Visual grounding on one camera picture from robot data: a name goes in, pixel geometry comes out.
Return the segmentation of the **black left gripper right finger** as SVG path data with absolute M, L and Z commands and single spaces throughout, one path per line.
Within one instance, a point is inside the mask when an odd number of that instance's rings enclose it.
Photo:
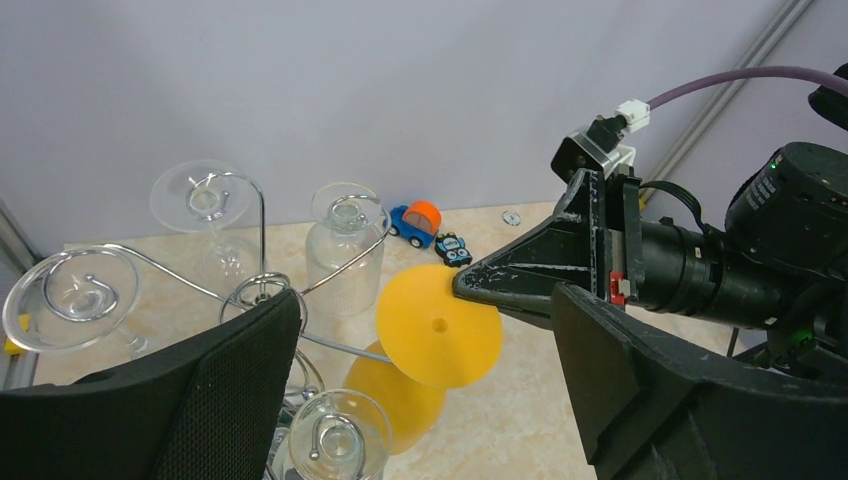
M 716 354 L 559 284 L 555 342 L 601 479 L 843 479 L 847 391 Z

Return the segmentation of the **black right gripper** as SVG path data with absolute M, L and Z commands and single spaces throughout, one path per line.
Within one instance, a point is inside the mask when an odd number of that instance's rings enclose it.
M 454 295 L 549 314 L 554 287 L 565 282 L 617 307 L 771 327 L 782 314 L 781 274 L 746 258 L 714 228 L 643 220 L 642 187 L 628 171 L 605 182 L 599 172 L 578 170 L 547 218 L 454 277 Z

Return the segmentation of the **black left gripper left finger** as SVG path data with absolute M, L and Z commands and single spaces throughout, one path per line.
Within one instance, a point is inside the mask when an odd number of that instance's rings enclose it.
M 1 395 L 5 479 L 259 479 L 301 328 L 292 292 L 69 385 Z

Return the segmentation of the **clear wine glass front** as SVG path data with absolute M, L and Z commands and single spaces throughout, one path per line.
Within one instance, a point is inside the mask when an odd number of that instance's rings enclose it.
M 276 429 L 267 479 L 382 479 L 393 442 L 383 408 L 350 389 L 318 393 Z

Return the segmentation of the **yellow plastic wine glass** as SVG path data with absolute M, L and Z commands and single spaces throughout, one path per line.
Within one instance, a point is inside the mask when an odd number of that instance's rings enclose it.
M 403 453 L 438 422 L 452 389 L 482 379 L 497 363 L 504 333 L 493 306 L 459 299 L 454 271 L 420 265 L 393 276 L 376 304 L 377 339 L 357 358 L 344 387 L 385 412 L 390 452 Z

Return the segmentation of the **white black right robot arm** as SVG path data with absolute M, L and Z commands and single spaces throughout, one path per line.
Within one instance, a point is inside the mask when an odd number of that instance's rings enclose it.
M 566 191 L 552 214 L 458 273 L 453 293 L 546 329 L 554 287 L 575 285 L 617 307 L 762 331 L 765 340 L 740 361 L 845 382 L 846 155 L 809 142 L 778 148 L 742 183 L 718 228 L 690 191 L 640 180 L 623 142 L 674 99 L 752 78 L 811 82 L 812 109 L 847 124 L 845 68 L 749 67 L 626 101 L 563 139 L 551 167 Z

